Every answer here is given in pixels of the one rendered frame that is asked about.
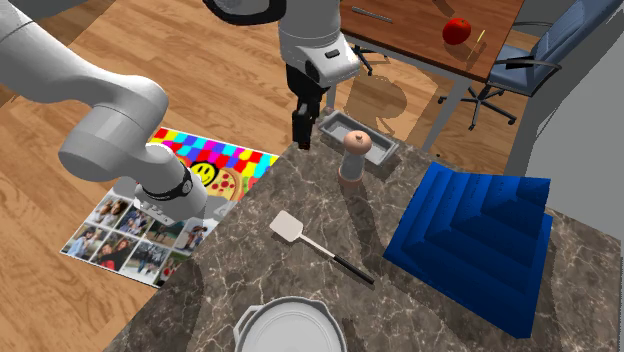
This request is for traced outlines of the colourful patterned robot stand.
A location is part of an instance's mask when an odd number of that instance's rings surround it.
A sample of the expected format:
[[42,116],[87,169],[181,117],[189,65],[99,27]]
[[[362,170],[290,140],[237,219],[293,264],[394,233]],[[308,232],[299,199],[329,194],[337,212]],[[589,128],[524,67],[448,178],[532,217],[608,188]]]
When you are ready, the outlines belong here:
[[132,199],[133,181],[119,180],[61,252],[160,287],[278,157],[168,128],[161,128],[152,141],[169,147],[200,177],[208,193],[206,217],[162,222]]

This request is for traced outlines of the grey pen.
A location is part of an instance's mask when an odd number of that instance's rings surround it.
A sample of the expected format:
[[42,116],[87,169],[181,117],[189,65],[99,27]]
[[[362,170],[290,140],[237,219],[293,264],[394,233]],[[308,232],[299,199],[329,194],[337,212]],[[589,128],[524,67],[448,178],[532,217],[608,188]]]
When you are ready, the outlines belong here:
[[387,22],[387,23],[393,23],[393,20],[391,18],[389,18],[389,17],[373,13],[371,11],[365,10],[365,9],[357,7],[357,6],[352,6],[351,10],[352,10],[352,12],[357,13],[357,14],[361,14],[361,15],[364,15],[364,16],[367,16],[367,17],[370,17],[370,18],[374,18],[374,19],[377,19],[377,20],[381,20],[381,21],[384,21],[384,22]]

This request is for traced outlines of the blue stepped pyramid block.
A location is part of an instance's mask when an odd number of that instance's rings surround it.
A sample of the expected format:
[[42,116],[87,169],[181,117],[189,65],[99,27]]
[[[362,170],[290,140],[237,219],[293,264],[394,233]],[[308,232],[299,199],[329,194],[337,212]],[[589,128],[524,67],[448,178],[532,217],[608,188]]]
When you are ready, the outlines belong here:
[[432,163],[383,256],[515,338],[528,338],[550,238],[547,178]]

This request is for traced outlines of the grey rectangular tray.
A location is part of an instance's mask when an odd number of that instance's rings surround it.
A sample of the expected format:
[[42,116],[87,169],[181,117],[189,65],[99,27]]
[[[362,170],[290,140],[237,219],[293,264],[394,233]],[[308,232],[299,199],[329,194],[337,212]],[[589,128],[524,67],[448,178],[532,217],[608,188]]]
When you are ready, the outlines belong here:
[[371,149],[365,154],[365,158],[372,164],[381,165],[390,158],[398,149],[398,143],[380,132],[360,123],[345,113],[336,110],[326,116],[318,126],[319,130],[334,140],[342,143],[344,137],[352,131],[365,132],[371,139]]

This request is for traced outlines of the yellow pencil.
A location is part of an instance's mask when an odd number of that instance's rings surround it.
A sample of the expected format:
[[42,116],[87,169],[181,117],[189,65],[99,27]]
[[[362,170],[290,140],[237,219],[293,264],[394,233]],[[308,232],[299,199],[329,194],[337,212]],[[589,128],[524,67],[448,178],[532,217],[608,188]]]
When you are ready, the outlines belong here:
[[484,30],[482,30],[482,32],[480,33],[480,35],[479,35],[478,39],[476,40],[476,42],[475,42],[475,44],[473,45],[473,47],[472,47],[471,51],[469,52],[469,55],[468,55],[468,56],[467,56],[467,58],[466,58],[466,61],[467,61],[467,62],[468,62],[468,61],[470,61],[471,56],[472,56],[472,55],[473,55],[473,53],[475,52],[475,50],[476,50],[477,46],[480,44],[480,42],[481,42],[481,40],[482,40],[482,38],[483,38],[483,36],[484,36],[484,34],[485,34],[485,33],[486,33],[486,30],[485,30],[485,29],[484,29]]

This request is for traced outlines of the grey and tan pepper mill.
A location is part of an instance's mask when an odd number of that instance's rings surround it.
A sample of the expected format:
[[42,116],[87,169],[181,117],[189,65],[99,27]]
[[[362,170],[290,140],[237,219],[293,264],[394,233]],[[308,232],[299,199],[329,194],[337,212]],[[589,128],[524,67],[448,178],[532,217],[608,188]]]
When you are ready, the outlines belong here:
[[344,187],[358,187],[364,173],[365,155],[372,147],[369,135],[360,130],[351,131],[343,139],[345,152],[338,169],[338,180]]

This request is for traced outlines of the wooden desk with grey legs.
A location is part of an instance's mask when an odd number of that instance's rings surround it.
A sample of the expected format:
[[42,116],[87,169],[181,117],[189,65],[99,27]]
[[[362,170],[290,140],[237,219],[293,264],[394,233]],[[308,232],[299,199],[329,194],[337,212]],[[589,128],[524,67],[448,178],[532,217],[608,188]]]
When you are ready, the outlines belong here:
[[[525,0],[342,0],[341,30],[348,42],[454,81],[422,149],[431,148],[471,83],[485,83]],[[352,12],[357,6],[393,23]],[[445,45],[442,30],[453,17],[472,25],[464,44]],[[466,61],[482,30],[475,52]]]

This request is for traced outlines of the red apple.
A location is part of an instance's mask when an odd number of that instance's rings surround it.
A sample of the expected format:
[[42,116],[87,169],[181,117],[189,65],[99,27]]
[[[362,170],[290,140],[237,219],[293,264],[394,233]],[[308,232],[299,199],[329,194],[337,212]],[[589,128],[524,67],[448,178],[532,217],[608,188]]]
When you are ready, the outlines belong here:
[[459,45],[471,35],[472,26],[463,18],[452,18],[442,30],[442,38],[448,45]]

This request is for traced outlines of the black swivel chair base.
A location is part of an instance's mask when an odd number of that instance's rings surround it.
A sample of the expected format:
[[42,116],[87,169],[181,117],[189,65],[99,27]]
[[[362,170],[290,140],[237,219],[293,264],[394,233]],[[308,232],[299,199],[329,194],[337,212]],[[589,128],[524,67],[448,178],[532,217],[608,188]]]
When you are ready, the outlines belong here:
[[[359,45],[353,45],[352,50],[354,54],[359,58],[360,62],[365,66],[368,76],[373,75],[374,65],[390,63],[390,59],[388,56],[382,55],[370,49],[362,48]],[[374,54],[374,60],[369,60],[367,57],[368,54]]]

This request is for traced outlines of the blue office chair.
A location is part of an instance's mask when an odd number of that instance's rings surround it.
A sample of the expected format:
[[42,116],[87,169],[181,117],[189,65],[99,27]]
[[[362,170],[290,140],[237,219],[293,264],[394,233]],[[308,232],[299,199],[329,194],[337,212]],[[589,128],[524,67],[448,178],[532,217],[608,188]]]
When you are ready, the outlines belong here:
[[517,118],[491,104],[489,99],[506,91],[534,96],[562,69],[561,61],[622,4],[624,0],[575,0],[555,22],[544,24],[548,30],[531,50],[503,46],[483,89],[480,92],[469,89],[470,96],[462,99],[475,105],[469,128],[476,126],[482,106],[505,116],[510,125],[514,124]]

